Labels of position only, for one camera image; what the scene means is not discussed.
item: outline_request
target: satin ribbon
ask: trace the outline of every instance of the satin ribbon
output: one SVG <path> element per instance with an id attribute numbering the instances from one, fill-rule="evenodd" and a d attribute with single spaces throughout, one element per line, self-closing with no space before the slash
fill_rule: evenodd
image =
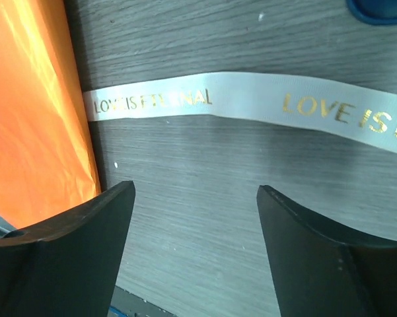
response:
<path id="1" fill-rule="evenodd" d="M 213 115 L 332 133 L 397 153 L 397 94 L 326 79 L 204 73 L 83 94 L 91 122 Z"/>

